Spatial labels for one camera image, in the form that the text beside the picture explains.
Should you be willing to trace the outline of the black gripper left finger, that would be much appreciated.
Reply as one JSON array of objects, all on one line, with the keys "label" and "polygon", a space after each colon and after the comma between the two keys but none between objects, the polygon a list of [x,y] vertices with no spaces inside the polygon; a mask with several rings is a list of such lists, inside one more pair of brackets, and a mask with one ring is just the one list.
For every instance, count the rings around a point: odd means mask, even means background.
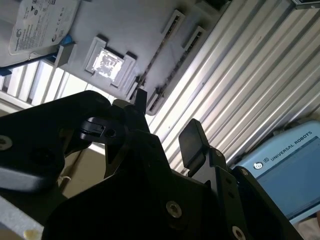
[{"label": "black gripper left finger", "polygon": [[65,158],[105,145],[105,180],[91,193],[166,193],[173,173],[159,138],[150,133],[147,93],[139,89],[133,104],[120,107],[86,90],[0,119],[0,186],[39,193],[58,181]]}]

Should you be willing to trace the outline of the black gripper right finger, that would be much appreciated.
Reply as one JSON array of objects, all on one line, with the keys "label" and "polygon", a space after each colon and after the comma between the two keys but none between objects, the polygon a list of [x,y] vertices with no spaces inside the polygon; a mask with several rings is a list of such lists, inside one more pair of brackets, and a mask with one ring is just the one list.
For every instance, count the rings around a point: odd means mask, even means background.
[{"label": "black gripper right finger", "polygon": [[178,141],[183,166],[189,170],[187,176],[204,190],[202,239],[302,239],[246,168],[227,166],[225,156],[210,146],[198,120],[190,120]]}]

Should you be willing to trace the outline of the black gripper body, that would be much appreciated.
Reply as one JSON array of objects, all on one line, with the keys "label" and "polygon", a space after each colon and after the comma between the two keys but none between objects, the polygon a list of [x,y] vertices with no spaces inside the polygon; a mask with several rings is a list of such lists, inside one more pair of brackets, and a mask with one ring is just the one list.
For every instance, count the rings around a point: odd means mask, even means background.
[{"label": "black gripper body", "polygon": [[144,180],[116,174],[60,204],[44,225],[44,240],[222,240],[225,229],[209,188],[174,174],[184,226],[159,208]]}]

